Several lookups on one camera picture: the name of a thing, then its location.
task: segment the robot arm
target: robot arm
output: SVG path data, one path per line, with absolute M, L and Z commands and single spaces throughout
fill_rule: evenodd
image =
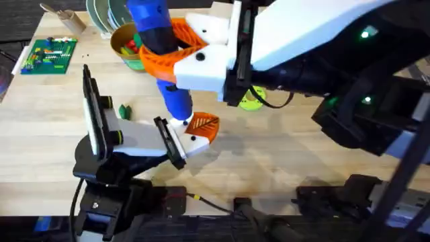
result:
M 175 63 L 176 86 L 215 91 L 230 106 L 252 85 L 323 97 L 312 119 L 327 136 L 350 149 L 402 157 L 430 94 L 424 81 L 394 74 L 430 54 L 429 19 L 420 11 L 426 7 L 277 0 L 257 14 L 253 1 L 235 1 L 228 25 L 191 13 L 188 25 L 209 45 Z

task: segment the yellow object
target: yellow object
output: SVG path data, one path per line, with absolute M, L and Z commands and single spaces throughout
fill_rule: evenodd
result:
M 126 56 L 130 55 L 124 47 L 121 47 L 121 54 L 124 54 Z
M 266 93 L 262 87 L 254 86 L 255 91 L 260 95 L 264 100 L 266 99 Z M 247 93 L 243 96 L 242 101 L 239 103 L 239 106 L 246 111 L 256 111 L 263 107 L 263 104 L 257 100 L 248 99 L 247 95 L 251 95 L 251 91 L 247 91 Z
M 118 131 L 118 140 L 119 140 L 119 143 L 122 144 L 122 135 L 120 131 Z

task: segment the green led light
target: green led light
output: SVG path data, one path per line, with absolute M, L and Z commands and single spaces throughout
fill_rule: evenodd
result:
M 363 104 L 367 104 L 367 105 L 372 104 L 372 98 L 367 96 L 367 97 L 363 98 L 363 100 L 361 102 Z
M 332 98 L 328 101 L 329 105 L 330 105 L 330 106 L 334 106 L 334 105 L 336 104 L 336 102 L 337 102 L 337 100 L 338 100 L 338 99 L 339 99 L 338 97 L 332 97 Z
M 369 37 L 369 32 L 367 32 L 367 31 L 362 32 L 361 33 L 361 37 L 362 38 L 368 38 Z

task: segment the small green toy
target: small green toy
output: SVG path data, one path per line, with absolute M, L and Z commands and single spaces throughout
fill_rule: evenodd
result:
M 120 117 L 124 120 L 130 120 L 132 117 L 132 108 L 130 106 L 124 106 L 124 104 L 121 104 L 120 109 L 118 110 L 118 113 L 120 113 Z

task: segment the black cable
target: black cable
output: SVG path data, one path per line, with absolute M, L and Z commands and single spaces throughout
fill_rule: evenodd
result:
M 300 70 L 299 70 L 299 73 L 298 73 L 298 75 L 297 75 L 297 77 L 296 78 L 294 78 L 293 80 L 291 80 L 290 82 L 291 83 L 295 83 L 295 82 L 297 82 L 297 81 L 299 81 L 301 78 L 302 78 L 302 75 L 303 75 L 303 72 L 304 72 L 304 63 L 305 63 L 305 60 L 303 59 L 302 60 L 302 65 L 300 66 Z M 259 100 L 264 106 L 266 106 L 266 107 L 269 107 L 269 108 L 275 108 L 275 109 L 278 109 L 278 108 L 283 108 L 283 107 L 285 107 L 285 106 L 287 106 L 292 100 L 293 100 L 293 98 L 294 98 L 294 93 L 293 92 L 290 92 L 290 94 L 289 94 L 289 96 L 288 96 L 288 98 L 287 98 L 287 100 L 286 100 L 286 102 L 284 103 L 284 104 L 282 104 L 282 105 L 280 105 L 280 106 L 275 106 L 275 105 L 272 105 L 272 104 L 269 104 L 267 101 L 265 101 L 258 93 L 257 93 L 257 91 L 255 91 L 255 89 L 254 89 L 254 87 L 253 86 L 251 86 L 250 88 L 249 88 L 249 91 L 251 92 L 251 94 L 255 97 L 255 99 L 257 99 L 257 100 Z
M 75 234 L 75 207 L 76 202 L 78 200 L 79 191 L 81 190 L 83 183 L 83 179 L 79 180 L 78 186 L 76 187 L 75 195 L 73 195 L 72 205 L 70 207 L 69 214 L 69 232 L 70 232 L 70 240 L 71 242 L 76 242 L 76 234 Z
M 189 197 L 191 197 L 193 199 L 202 201 L 202 202 L 206 203 L 207 205 L 211 206 L 212 208 L 218 209 L 219 211 L 223 211 L 223 212 L 226 212 L 228 214 L 234 214 L 233 211 L 231 211 L 229 209 L 226 209 L 226 208 L 222 208 L 222 207 L 220 207 L 220 206 L 218 206 L 216 204 L 213 204 L 211 201 L 209 201 L 209 200 L 207 200 L 207 199 L 205 199 L 205 198 L 203 198 L 201 196 L 196 196 L 195 194 L 190 194 L 190 193 L 187 193 L 187 196 L 189 196 Z
M 274 106 L 266 102 L 260 95 L 258 95 L 257 91 L 255 91 L 253 86 L 249 88 L 249 91 L 251 91 L 251 94 L 255 97 L 255 99 L 259 100 L 264 106 L 267 106 L 269 108 L 276 108 L 276 109 L 287 106 L 293 100 L 293 97 L 294 97 L 294 93 L 290 92 L 290 95 L 288 96 L 287 101 L 284 104 L 280 106 Z

